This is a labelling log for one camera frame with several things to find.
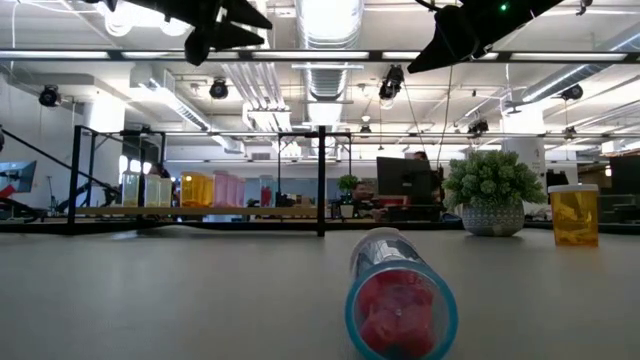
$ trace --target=desk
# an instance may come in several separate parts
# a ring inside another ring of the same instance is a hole
[[[362,234],[2,234],[3,359],[360,359],[343,306]],[[405,234],[456,296],[447,360],[640,358],[638,237]]]

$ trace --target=small potted plant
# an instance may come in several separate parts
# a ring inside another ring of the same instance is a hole
[[[462,205],[462,223],[479,236],[512,236],[524,226],[523,202],[547,201],[537,175],[513,152],[474,152],[452,160],[445,206]]]
[[[342,175],[338,179],[338,189],[342,191],[344,195],[341,196],[340,201],[340,214],[342,217],[353,217],[353,202],[351,198],[351,190],[358,183],[358,177],[354,175]]]

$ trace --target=wooden shelf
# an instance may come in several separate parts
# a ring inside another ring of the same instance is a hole
[[[260,216],[316,216],[316,208],[139,208],[139,207],[82,207],[78,215],[260,215]]]

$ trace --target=spotlight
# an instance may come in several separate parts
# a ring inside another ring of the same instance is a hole
[[[469,130],[467,131],[467,134],[473,134],[477,136],[487,131],[489,131],[489,124],[487,123],[487,120],[480,119],[469,124]]]
[[[213,80],[213,85],[211,85],[211,89],[209,89],[209,95],[217,100],[225,99],[227,95],[229,95],[226,82],[227,80],[225,78],[216,78]]]
[[[389,101],[393,100],[396,95],[402,90],[402,83],[404,82],[404,71],[402,71],[401,65],[391,65],[387,76],[380,86],[380,100]]]
[[[40,105],[46,107],[56,107],[62,104],[62,96],[58,92],[58,85],[45,85],[44,90],[38,98]]]
[[[582,95],[584,95],[584,90],[578,84],[568,88],[567,90],[560,93],[560,98],[564,101],[568,100],[579,100]]]

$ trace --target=person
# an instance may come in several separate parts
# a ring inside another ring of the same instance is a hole
[[[424,151],[416,151],[415,153],[413,153],[413,159],[429,161],[429,158],[427,158],[427,153]]]

